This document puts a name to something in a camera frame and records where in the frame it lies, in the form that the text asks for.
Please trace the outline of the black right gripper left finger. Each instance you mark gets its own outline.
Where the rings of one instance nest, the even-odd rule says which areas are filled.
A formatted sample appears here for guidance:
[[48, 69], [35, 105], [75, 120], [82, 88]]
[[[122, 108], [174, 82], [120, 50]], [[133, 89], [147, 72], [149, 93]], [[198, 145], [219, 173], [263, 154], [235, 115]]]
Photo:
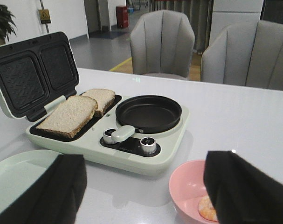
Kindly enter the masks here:
[[73, 224], [86, 185], [83, 156], [58, 155], [37, 181], [0, 213], [0, 224]]

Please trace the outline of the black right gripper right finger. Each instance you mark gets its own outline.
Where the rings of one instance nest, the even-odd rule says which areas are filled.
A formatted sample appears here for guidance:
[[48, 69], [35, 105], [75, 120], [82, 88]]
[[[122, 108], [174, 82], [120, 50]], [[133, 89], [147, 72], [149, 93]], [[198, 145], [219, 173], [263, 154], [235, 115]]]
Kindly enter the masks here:
[[221, 224], [283, 224], [283, 185], [230, 151], [209, 151], [204, 184]]

